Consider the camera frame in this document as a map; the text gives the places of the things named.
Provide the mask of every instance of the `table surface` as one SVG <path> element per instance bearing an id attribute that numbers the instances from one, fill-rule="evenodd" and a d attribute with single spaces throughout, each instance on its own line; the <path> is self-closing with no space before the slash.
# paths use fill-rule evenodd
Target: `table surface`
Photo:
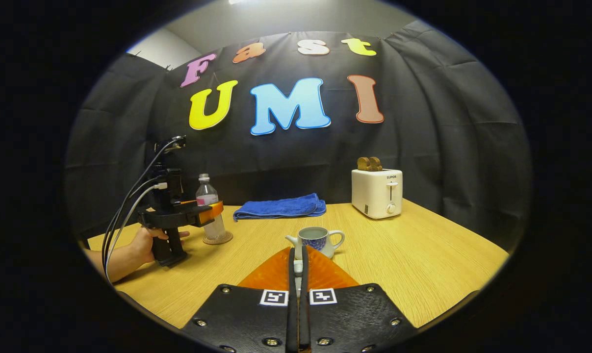
<path id="1" fill-rule="evenodd" d="M 360 284 L 377 283 L 416 327 L 448 310 L 484 286 L 507 259 L 507 252 L 470 230 L 407 199 L 403 213 L 369 219 L 350 203 L 327 205 L 320 217 L 240 220 L 239 206 L 224 206 L 222 216 L 233 239 L 202 242 L 204 230 L 180 227 L 191 235 L 183 248 L 189 257 L 172 268 L 145 264 L 116 284 L 163 320 L 181 328 L 218 284 L 236 285 L 271 255 L 291 246 L 285 235 L 321 226 L 339 229 L 346 240 L 333 261 Z M 139 224 L 124 228 L 117 246 L 129 244 Z M 336 243 L 341 235 L 332 235 Z M 103 235 L 89 239 L 100 250 Z"/>

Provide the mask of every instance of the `plastic bottle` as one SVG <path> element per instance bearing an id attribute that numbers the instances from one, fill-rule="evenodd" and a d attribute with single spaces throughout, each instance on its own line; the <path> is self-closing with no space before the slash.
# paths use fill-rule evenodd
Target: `plastic bottle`
<path id="1" fill-rule="evenodd" d="M 200 174 L 200 177 L 198 178 L 200 187 L 195 193 L 195 199 L 197 200 L 198 205 L 210 205 L 211 203 L 219 201 L 217 190 L 208 183 L 209 180 L 210 178 L 208 177 L 208 174 Z M 224 228 L 222 215 L 218 215 L 215 217 L 215 221 L 204 226 L 204 233 L 206 239 L 209 241 L 219 241 L 220 239 L 224 239 L 226 237 L 226 229 Z"/>

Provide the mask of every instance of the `person's arm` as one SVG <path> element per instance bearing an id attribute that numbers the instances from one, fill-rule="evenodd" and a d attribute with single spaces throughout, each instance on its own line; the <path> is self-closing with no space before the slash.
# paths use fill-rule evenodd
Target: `person's arm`
<path id="1" fill-rule="evenodd" d="M 181 238 L 186 236 L 189 236 L 189 232 L 180 232 Z M 154 261 L 154 254 L 152 254 L 153 237 L 168 239 L 168 236 L 160 229 L 141 227 L 132 243 L 115 248 L 108 263 L 108 276 L 111 282 L 118 281 L 130 275 L 141 265 Z M 101 251 L 84 250 L 84 252 L 98 272 L 106 277 L 103 272 Z"/>

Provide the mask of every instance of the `folded towel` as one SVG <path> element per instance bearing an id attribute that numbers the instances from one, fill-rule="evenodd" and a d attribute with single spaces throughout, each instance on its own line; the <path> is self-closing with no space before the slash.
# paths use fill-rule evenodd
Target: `folded towel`
<path id="1" fill-rule="evenodd" d="M 232 218 L 238 219 L 275 219 L 283 217 L 317 217 L 327 212 L 324 200 L 318 194 L 283 199 L 277 201 L 248 201 L 233 213 Z"/>

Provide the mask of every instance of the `toaster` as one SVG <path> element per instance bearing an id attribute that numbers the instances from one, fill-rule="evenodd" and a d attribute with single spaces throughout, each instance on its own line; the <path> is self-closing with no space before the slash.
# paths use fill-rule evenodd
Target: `toaster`
<path id="1" fill-rule="evenodd" d="M 352 206 L 374 219 L 401 214 L 403 172 L 395 169 L 379 172 L 352 170 Z"/>

